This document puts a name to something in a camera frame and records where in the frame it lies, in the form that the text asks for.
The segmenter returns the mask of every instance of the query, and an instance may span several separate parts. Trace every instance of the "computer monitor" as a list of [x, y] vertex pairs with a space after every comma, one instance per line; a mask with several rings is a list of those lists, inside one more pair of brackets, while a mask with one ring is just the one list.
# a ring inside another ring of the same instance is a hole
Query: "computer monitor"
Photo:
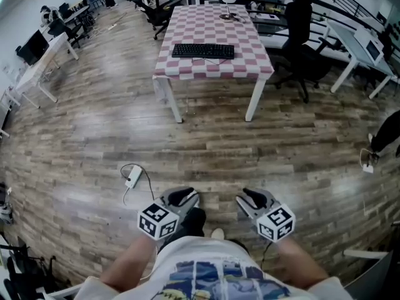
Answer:
[[41, 32], [37, 30], [27, 43], [17, 51], [17, 56], [23, 58], [30, 66], [33, 66], [43, 56], [48, 47], [49, 43]]

